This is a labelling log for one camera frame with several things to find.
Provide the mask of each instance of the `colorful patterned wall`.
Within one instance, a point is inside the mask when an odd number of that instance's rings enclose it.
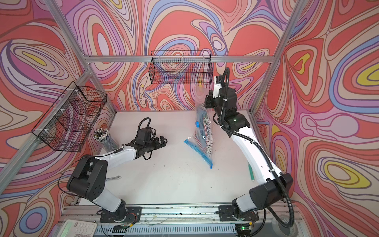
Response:
[[[87,55],[210,49],[273,55],[294,2],[280,0],[58,1]]]
[[[314,237],[379,236],[379,1],[311,0],[255,108]]]
[[[292,1],[59,2],[88,55],[150,55],[151,50],[203,50],[213,55],[273,55]],[[194,109],[194,86],[151,85],[148,63],[93,63],[116,110]],[[250,109],[268,64],[218,63],[233,68],[238,106]]]
[[[92,63],[92,68],[116,110],[193,110],[194,85],[151,84],[149,63]],[[230,87],[236,89],[238,107],[250,109],[268,63],[213,64],[214,75],[231,69]]]
[[[83,68],[43,0],[0,1],[0,169],[13,157],[55,99]],[[102,111],[97,126],[109,124]],[[66,167],[98,145],[88,140],[80,154],[55,152],[41,143],[0,195],[0,236],[47,236],[72,196],[57,188]],[[62,186],[71,168],[65,173]]]

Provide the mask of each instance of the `pen holder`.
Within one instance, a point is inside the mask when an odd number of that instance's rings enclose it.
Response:
[[[106,152],[117,150],[119,145],[108,135],[104,141],[98,141]]]

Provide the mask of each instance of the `mounting plate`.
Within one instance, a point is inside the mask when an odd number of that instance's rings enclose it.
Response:
[[[254,213],[251,211],[244,212],[238,217],[235,216],[235,219],[233,217],[234,214],[234,208],[232,205],[230,206],[218,206],[220,221],[251,221],[256,222],[259,220],[258,213]]]
[[[137,216],[137,220],[135,223],[139,222],[139,219],[141,217],[141,210],[142,207],[125,207],[127,213],[134,213]],[[132,223],[134,222],[135,216],[132,214],[127,214],[125,220],[123,220],[123,223]],[[100,217],[101,223],[115,223],[113,220],[113,216],[109,214],[109,212],[102,212]]]

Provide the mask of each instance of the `vent grille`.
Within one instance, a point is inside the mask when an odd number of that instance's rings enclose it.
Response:
[[[112,225],[103,225],[107,235],[144,235],[144,234],[235,234],[235,225],[225,224],[155,224],[134,225],[129,229],[114,230]],[[95,235],[103,235],[100,225],[97,226]]]

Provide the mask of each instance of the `black cable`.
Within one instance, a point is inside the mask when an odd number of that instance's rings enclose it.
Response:
[[[216,116],[216,113],[213,115],[213,121],[215,124],[217,124],[218,126],[220,126],[220,124],[217,123],[217,121],[215,120],[215,116]]]
[[[107,156],[107,155],[111,155],[111,154],[116,154],[117,152],[120,152],[124,149],[124,144],[121,145],[121,147],[117,150],[114,150],[114,151],[111,151],[111,152],[108,152],[108,153],[105,153],[105,154],[102,154],[102,155],[94,155],[94,157],[104,157],[104,156]]]
[[[254,141],[253,139],[251,139],[250,137],[248,136],[245,136],[243,134],[240,134],[240,133],[236,133],[234,131],[231,131],[229,129],[227,129],[225,126],[224,126],[224,108],[225,108],[225,104],[226,104],[226,101],[227,101],[227,92],[228,92],[228,86],[229,86],[229,68],[227,67],[224,71],[224,74],[222,76],[223,78],[225,78],[225,95],[224,95],[224,100],[222,101],[222,106],[221,106],[221,111],[220,111],[220,115],[219,115],[219,118],[218,118],[218,123],[221,125],[221,128],[222,130],[224,130],[225,132],[227,133],[230,133],[230,134],[233,134],[235,136],[238,136],[238,137],[242,137],[243,139],[246,139],[248,140],[249,142],[251,142],[252,144],[254,144],[258,150],[262,153],[263,157],[265,158],[266,160],[266,163],[268,165],[268,167],[270,168],[270,171],[273,173],[274,175],[274,178],[277,180],[277,183],[279,185],[279,188],[280,190],[282,191],[282,193],[284,194],[284,197],[286,198],[286,201],[287,201],[287,205],[288,205],[288,211],[290,213],[290,220],[288,221],[288,223],[284,223],[280,218],[279,216],[270,208],[269,211],[273,214],[273,216],[275,217],[275,219],[283,226],[283,227],[286,227],[286,228],[291,228],[293,226],[293,223],[295,222],[295,216],[294,216],[294,213],[293,213],[293,206],[292,206],[292,203],[291,203],[291,200],[290,200],[290,197],[288,195],[288,192],[287,190],[285,189],[284,187],[284,184],[282,182],[282,180],[279,178],[279,176],[277,175],[277,173],[275,172],[272,164],[271,164],[271,160],[270,158],[268,158],[266,152],[263,150],[263,148],[259,145],[259,143],[257,143],[256,141]]]
[[[84,158],[88,158],[88,156],[84,156],[84,157],[80,158],[79,160],[84,159]],[[58,183],[57,183],[57,185],[58,185],[58,188],[59,188],[62,192],[66,193],[66,194],[69,194],[69,195],[72,195],[72,196],[76,196],[76,197],[80,197],[80,198],[81,198],[82,196],[76,195],[76,194],[74,194],[74,193],[68,193],[68,192],[66,192],[66,191],[63,191],[63,189],[59,186],[59,181],[61,180],[63,174],[64,174],[64,173],[65,173],[65,172],[66,172],[66,171],[67,171],[67,170],[68,170],[73,164],[75,164],[75,163],[78,162],[79,160],[73,162],[69,167],[67,167],[67,168],[62,172],[61,176],[60,176],[59,179],[58,179]]]
[[[149,122],[147,123],[147,126],[146,126],[146,127],[148,127],[148,126],[150,125],[151,118],[146,117],[146,118],[142,119],[142,121],[139,123],[139,125],[138,125],[138,130],[141,129],[141,125],[142,125],[142,123],[143,123],[144,121],[146,121],[146,120],[149,120]]]
[[[152,138],[150,138],[151,140],[153,140],[154,138],[155,138],[155,135],[157,134],[157,130],[156,129],[154,129],[154,134],[153,134],[153,137]]]
[[[146,159],[146,157],[145,157],[145,155],[142,155],[143,156],[143,158],[145,159],[145,160],[149,160],[150,158],[151,158],[151,154],[152,154],[153,152],[152,151],[150,151],[150,156]]]
[[[265,222],[266,222],[266,216],[267,216],[267,213],[266,213],[266,209],[264,209],[264,216],[263,216],[263,221],[262,221],[262,224],[259,226],[259,228],[254,231],[253,233],[249,234],[249,235],[246,235],[245,237],[251,237],[251,236],[254,236],[256,235],[257,233],[259,233],[259,231],[261,231],[263,229],[263,226],[265,225]]]
[[[228,216],[233,216],[234,214],[226,214],[226,213],[223,213],[223,212],[215,212],[216,214],[219,214],[219,215],[228,215]]]
[[[225,109],[225,104],[226,104],[227,99],[228,99],[229,73],[230,73],[229,68],[227,67],[224,71],[223,76],[222,76],[222,79],[225,78],[225,94],[224,94],[224,99],[222,100],[220,115],[218,117],[218,124],[221,126],[224,124],[223,123],[224,117],[225,117],[224,109]]]
[[[101,224],[101,221],[99,221],[99,222],[100,222],[100,227],[101,227],[102,232],[105,234],[106,237],[109,237],[109,236],[104,232],[103,225]]]

